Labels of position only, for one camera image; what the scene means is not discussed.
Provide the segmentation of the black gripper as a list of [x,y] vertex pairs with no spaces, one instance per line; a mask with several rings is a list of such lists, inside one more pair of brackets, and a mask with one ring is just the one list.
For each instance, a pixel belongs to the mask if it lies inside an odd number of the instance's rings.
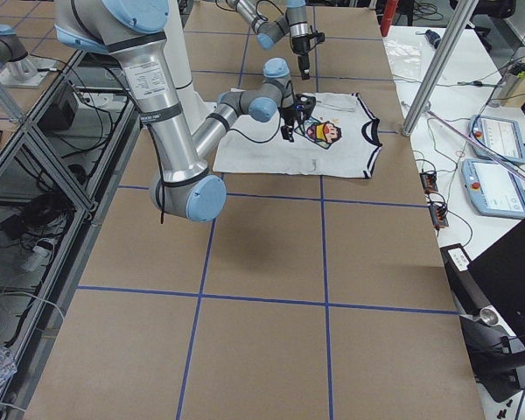
[[290,143],[294,142],[295,129],[294,125],[297,123],[301,125],[304,122],[300,122],[297,119],[297,114],[295,110],[295,95],[291,96],[291,101],[287,106],[281,107],[281,117],[283,119],[284,125],[280,128],[281,135],[283,140],[286,140]]
[[307,55],[311,50],[311,36],[303,34],[290,38],[290,47],[294,54],[297,55],[298,69],[303,81],[307,81],[310,76],[310,60]]

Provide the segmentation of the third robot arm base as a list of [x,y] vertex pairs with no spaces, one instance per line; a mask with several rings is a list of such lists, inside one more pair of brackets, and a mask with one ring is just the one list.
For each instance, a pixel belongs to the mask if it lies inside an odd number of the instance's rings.
[[5,87],[37,88],[56,67],[56,59],[30,55],[13,28],[0,24],[0,82]]

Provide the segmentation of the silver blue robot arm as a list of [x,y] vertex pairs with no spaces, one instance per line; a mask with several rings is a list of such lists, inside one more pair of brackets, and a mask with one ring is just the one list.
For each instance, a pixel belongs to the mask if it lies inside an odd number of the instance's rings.
[[284,59],[269,59],[258,89],[222,94],[215,110],[191,130],[185,96],[171,75],[187,62],[186,49],[165,53],[170,13],[167,1],[58,1],[55,29],[61,43],[118,61],[156,148],[159,174],[150,187],[154,205],[162,214],[207,222],[221,212],[227,189],[205,158],[237,119],[248,115],[266,123],[279,114],[283,139],[292,140],[295,126],[310,118],[315,101],[294,92]]
[[259,46],[271,49],[279,40],[288,36],[290,49],[297,55],[301,78],[310,79],[309,54],[312,40],[319,37],[309,24],[305,1],[287,1],[286,10],[274,21],[270,21],[259,10],[259,1],[226,1],[225,4],[237,12],[256,35]]

